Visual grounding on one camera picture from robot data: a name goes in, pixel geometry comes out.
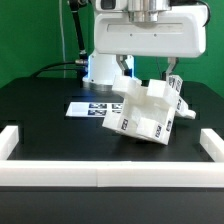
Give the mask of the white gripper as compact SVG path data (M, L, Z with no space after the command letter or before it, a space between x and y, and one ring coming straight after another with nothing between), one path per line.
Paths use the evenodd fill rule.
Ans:
M100 13L95 19L94 46L99 53L114 54L123 76L131 70L126 55L169 57L165 80L179 58L195 58L206 49L205 5L173 6L156 22L130 22L125 12Z

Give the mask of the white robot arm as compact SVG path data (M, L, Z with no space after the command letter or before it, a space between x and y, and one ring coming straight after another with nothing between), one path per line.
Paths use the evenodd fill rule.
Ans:
M166 80L180 58L197 58L206 49L211 18L203 0L68 0L77 32L87 88L108 91L116 75L134 75L136 56L163 57ZM94 50L87 54L78 11L94 10Z

